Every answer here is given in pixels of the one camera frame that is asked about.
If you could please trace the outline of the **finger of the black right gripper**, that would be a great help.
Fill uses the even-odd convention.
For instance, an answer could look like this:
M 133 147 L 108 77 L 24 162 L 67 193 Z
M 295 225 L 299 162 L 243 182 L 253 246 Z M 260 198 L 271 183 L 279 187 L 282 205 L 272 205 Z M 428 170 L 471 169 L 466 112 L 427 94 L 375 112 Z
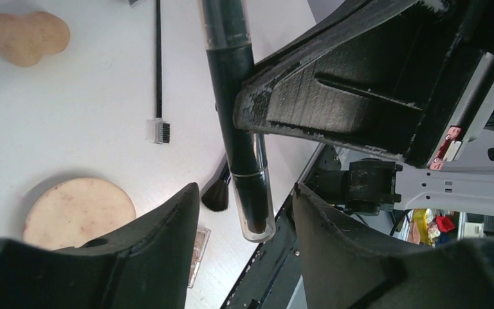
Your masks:
M 235 125 L 427 167 L 482 50 L 484 1 L 345 1 L 259 63 Z

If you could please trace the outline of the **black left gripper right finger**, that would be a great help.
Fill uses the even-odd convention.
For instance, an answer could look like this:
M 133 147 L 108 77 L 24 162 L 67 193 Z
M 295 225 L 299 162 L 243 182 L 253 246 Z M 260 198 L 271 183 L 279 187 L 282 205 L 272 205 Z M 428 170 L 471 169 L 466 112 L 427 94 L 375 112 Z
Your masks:
M 293 214 L 309 308 L 494 308 L 494 238 L 411 244 L 302 184 L 293 191 Z

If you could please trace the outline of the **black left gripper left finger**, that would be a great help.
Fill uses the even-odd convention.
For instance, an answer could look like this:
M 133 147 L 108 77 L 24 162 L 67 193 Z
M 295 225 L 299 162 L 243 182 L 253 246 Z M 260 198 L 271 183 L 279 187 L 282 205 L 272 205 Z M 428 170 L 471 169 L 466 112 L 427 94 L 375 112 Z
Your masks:
M 0 238 L 0 308 L 183 308 L 199 203 L 190 183 L 79 248 Z

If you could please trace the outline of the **black powder brush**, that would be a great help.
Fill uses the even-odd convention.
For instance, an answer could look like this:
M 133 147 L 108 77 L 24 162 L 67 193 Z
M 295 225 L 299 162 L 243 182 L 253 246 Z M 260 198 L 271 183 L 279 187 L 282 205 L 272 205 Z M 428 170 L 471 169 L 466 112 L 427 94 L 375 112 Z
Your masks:
M 223 156 L 214 177 L 208 182 L 201 196 L 202 204 L 212 212 L 223 212 L 228 208 L 228 186 L 231 174 L 226 156 Z

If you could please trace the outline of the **round beige sponge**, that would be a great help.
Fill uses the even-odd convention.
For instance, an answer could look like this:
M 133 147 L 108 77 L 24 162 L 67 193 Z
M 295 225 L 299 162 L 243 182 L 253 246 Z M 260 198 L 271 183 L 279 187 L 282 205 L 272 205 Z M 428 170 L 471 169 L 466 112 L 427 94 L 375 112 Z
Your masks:
M 75 178 L 43 193 L 31 207 L 23 241 L 48 250 L 81 247 L 137 218 L 119 186 L 100 178 Z

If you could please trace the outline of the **black brow comb brush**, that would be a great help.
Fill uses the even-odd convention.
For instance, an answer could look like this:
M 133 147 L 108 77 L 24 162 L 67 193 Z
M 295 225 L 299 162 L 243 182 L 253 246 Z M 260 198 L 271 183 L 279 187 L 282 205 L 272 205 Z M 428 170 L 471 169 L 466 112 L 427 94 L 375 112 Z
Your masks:
M 153 126 L 155 144 L 170 142 L 170 124 L 163 120 L 163 79 L 162 79 L 162 43 L 161 43 L 161 1 L 155 1 L 155 108 L 154 120 L 149 122 Z

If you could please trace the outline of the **orange blender sponge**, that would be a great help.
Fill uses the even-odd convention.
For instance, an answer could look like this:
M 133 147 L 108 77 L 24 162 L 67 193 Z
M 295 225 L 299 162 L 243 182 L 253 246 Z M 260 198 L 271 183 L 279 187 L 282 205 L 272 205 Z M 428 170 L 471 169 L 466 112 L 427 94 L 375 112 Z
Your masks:
M 31 67 L 47 55 L 63 52 L 70 39 L 68 24 L 51 13 L 0 13 L 0 56 L 16 66 Z

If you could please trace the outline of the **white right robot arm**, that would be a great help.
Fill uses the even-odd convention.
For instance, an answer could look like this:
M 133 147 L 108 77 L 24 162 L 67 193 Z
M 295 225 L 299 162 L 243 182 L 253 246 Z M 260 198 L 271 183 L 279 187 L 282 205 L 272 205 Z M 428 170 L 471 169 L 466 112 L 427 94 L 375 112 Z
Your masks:
M 444 169 L 494 130 L 494 1 L 344 1 L 256 65 L 234 121 L 366 153 L 306 180 L 328 203 L 494 215 L 494 176 Z

